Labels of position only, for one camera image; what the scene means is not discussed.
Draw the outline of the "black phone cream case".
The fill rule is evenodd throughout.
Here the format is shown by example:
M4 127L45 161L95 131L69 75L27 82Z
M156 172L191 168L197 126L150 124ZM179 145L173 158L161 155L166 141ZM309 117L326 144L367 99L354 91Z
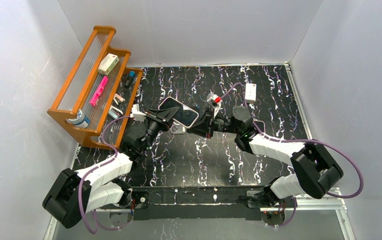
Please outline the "black phone cream case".
M174 122L182 125L185 128L190 128L198 120L199 113L192 108L186 106L182 102L172 97L165 98L158 106L159 110L166 110L177 107L178 111L174 114Z

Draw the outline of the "clear phone case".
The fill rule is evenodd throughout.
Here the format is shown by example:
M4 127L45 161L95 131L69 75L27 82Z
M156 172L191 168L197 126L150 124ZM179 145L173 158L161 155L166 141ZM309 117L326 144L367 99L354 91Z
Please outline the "clear phone case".
M186 128L178 122L174 121L170 128L170 132L174 135L181 135L186 133Z

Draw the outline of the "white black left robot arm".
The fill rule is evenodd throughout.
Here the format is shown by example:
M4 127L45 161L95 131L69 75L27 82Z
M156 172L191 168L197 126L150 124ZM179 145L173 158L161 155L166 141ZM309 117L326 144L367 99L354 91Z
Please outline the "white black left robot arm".
M132 170L158 133L168 131L174 116L182 110L182 107L149 109L146 113L134 110L131 118L137 123L126 131L121 148L91 167L61 171L43 200L43 208L65 228L83 221L88 231L95 234L99 225L91 227L86 213L92 213L95 219L96 209L121 202L127 185L116 178Z

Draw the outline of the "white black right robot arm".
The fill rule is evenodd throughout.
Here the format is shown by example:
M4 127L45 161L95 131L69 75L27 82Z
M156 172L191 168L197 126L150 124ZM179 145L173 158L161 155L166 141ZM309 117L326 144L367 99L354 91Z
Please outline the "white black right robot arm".
M186 132L207 139L214 132L232 133L240 150L292 166L292 174L275 178L260 193L241 196L242 200L272 206L287 197L303 194L320 199L343 177L343 170L323 145L307 139L294 142L268 137L259 132L244 106L236 106L231 117L214 116L214 111L207 108Z

